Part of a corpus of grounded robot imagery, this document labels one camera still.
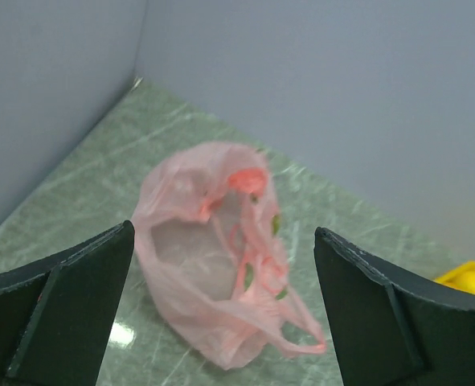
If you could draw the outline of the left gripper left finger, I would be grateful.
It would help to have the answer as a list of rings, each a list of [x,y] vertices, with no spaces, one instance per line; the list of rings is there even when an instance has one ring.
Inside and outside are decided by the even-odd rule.
[[[133,246],[126,220],[0,273],[0,385],[96,384]]]

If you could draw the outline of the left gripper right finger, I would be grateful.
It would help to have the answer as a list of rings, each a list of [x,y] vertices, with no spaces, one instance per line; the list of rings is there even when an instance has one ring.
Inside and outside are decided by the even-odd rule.
[[[328,228],[315,231],[314,258],[345,385],[475,385],[475,295]]]

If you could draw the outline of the pink plastic bag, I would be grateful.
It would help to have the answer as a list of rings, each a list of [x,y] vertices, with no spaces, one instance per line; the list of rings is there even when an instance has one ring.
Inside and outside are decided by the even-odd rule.
[[[159,314],[207,360],[241,368],[267,345],[320,355],[320,324],[289,282],[268,160],[204,142],[160,162],[133,212],[134,248]]]

